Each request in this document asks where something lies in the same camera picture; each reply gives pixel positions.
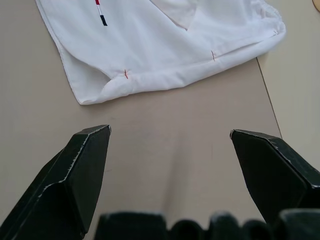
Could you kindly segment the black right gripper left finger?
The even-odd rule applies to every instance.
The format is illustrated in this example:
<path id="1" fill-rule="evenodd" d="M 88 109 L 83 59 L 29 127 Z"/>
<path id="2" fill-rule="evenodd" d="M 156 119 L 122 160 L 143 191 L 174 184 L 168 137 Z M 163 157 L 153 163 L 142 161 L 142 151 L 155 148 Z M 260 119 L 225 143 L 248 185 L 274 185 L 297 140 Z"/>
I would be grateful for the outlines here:
<path id="1" fill-rule="evenodd" d="M 0 226 L 2 240 L 82 240 L 100 196 L 109 125 L 75 133 L 37 174 Z"/>

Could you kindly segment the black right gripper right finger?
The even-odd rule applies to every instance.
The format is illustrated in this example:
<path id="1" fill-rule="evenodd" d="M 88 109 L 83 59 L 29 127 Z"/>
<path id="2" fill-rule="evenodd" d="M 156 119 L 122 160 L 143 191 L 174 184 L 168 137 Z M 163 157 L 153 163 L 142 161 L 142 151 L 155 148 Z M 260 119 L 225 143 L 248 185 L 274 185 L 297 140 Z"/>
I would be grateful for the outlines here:
<path id="1" fill-rule="evenodd" d="M 286 209 L 320 207 L 320 172 L 283 139 L 260 132 L 230 132 L 246 187 L 267 223 Z"/>

